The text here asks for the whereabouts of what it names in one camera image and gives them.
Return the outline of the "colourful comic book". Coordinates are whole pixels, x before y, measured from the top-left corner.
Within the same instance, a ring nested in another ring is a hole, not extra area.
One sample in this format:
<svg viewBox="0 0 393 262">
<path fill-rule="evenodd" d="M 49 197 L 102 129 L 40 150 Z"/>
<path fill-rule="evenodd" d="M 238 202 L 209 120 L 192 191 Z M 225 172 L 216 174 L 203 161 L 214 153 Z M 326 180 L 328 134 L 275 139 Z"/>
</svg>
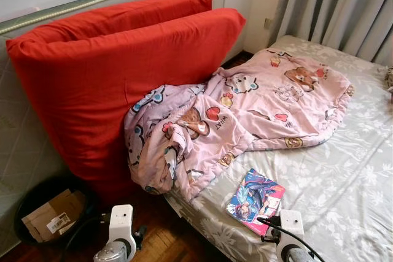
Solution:
<svg viewBox="0 0 393 262">
<path fill-rule="evenodd" d="M 228 214 L 258 235 L 266 235 L 269 226 L 258 221 L 276 215 L 286 189 L 277 182 L 250 169 L 225 206 Z"/>
</svg>

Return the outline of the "pink cartoon blanket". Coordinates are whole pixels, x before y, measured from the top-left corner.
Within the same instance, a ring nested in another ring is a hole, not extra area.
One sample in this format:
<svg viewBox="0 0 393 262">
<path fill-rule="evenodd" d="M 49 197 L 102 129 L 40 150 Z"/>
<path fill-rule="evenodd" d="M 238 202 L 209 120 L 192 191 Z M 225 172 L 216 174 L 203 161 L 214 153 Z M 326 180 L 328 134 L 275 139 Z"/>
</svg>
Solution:
<svg viewBox="0 0 393 262">
<path fill-rule="evenodd" d="M 322 144 L 353 94 L 336 69 L 274 48 L 204 83 L 161 85 L 125 117 L 130 178 L 192 199 L 242 153 Z"/>
</svg>

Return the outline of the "black waste bin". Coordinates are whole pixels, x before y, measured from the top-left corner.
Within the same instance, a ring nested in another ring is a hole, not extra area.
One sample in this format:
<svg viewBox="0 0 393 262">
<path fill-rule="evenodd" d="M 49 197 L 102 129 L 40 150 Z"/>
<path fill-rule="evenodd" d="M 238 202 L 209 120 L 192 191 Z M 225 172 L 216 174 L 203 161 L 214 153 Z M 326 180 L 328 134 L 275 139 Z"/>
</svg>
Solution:
<svg viewBox="0 0 393 262">
<path fill-rule="evenodd" d="M 85 209 L 82 211 L 80 219 L 64 235 L 59 237 L 59 239 L 55 239 L 50 242 L 36 242 L 36 240 L 34 240 L 31 236 L 30 231 L 28 231 L 26 226 L 23 224 L 22 218 L 55 198 L 56 195 L 61 194 L 61 192 L 66 189 L 70 189 L 71 191 L 81 191 L 86 196 Z M 14 213 L 12 228 L 14 229 L 16 237 L 28 245 L 45 246 L 62 244 L 66 241 L 67 237 L 73 234 L 77 225 L 82 220 L 87 219 L 87 215 L 89 215 L 93 210 L 93 206 L 95 206 L 95 195 L 89 191 L 87 186 L 82 183 L 81 180 L 71 176 L 53 176 L 47 180 L 43 180 L 36 186 L 33 186 L 32 189 L 30 189 L 30 191 L 22 197 L 22 200 Z"/>
</svg>

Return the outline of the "bed with grey floral sheet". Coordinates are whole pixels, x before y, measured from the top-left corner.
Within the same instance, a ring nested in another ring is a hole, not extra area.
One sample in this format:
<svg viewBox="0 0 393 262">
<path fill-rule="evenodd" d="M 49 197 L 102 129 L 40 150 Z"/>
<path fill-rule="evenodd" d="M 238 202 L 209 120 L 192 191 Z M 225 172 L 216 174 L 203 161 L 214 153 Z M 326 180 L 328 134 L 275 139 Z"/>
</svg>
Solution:
<svg viewBox="0 0 393 262">
<path fill-rule="evenodd" d="M 225 207 L 250 169 L 284 187 L 282 206 L 302 214 L 304 239 L 326 262 L 392 262 L 393 111 L 386 68 L 339 50 L 284 36 L 273 46 L 344 74 L 356 91 L 323 144 L 247 152 L 193 201 L 166 195 L 179 215 L 165 248 L 141 262 L 275 262 L 273 244 Z"/>
</svg>

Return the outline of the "thick red cushion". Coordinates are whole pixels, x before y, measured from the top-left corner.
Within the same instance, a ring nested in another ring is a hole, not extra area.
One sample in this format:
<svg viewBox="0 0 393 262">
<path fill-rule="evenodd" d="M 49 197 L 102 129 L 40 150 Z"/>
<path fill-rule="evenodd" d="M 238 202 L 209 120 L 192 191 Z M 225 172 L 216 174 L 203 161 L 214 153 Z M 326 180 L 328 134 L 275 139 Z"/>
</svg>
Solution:
<svg viewBox="0 0 393 262">
<path fill-rule="evenodd" d="M 23 90 L 68 169 L 103 203 L 134 190 L 123 119 L 152 89 L 200 83 L 219 68 L 245 24 L 211 9 L 117 34 L 6 42 Z"/>
</svg>

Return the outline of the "green quilted mattress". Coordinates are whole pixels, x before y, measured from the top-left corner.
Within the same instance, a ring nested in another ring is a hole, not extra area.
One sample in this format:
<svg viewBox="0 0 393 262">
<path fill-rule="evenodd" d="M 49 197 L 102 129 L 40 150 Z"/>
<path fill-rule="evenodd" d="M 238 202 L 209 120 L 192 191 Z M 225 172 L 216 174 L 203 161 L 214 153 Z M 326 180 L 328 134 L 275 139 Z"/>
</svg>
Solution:
<svg viewBox="0 0 393 262">
<path fill-rule="evenodd" d="M 20 243 L 14 215 L 23 195 L 65 170 L 23 91 L 6 41 L 56 19 L 130 1 L 135 0 L 76 0 L 0 23 L 0 256 Z M 213 0 L 212 6 L 219 9 L 224 0 Z"/>
</svg>

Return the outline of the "thin red cushion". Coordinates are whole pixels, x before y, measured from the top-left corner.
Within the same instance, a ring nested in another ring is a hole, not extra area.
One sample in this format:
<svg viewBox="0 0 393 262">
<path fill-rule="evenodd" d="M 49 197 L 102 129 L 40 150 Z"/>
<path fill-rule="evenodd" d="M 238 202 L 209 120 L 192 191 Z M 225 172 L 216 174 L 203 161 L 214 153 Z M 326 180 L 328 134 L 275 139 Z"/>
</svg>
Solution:
<svg viewBox="0 0 393 262">
<path fill-rule="evenodd" d="M 165 23 L 207 12 L 213 0 L 140 0 L 87 10 L 38 26 L 20 36 L 44 43 L 68 42 Z"/>
</svg>

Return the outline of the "grey pleated curtain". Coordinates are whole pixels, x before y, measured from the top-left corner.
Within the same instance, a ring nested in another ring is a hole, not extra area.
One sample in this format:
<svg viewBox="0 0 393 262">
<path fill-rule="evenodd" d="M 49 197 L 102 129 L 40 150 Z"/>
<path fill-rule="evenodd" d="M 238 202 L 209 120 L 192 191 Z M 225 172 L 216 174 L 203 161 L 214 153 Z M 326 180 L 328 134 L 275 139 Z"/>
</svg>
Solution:
<svg viewBox="0 0 393 262">
<path fill-rule="evenodd" d="M 290 35 L 391 66 L 393 0 L 279 0 L 270 42 Z"/>
</svg>

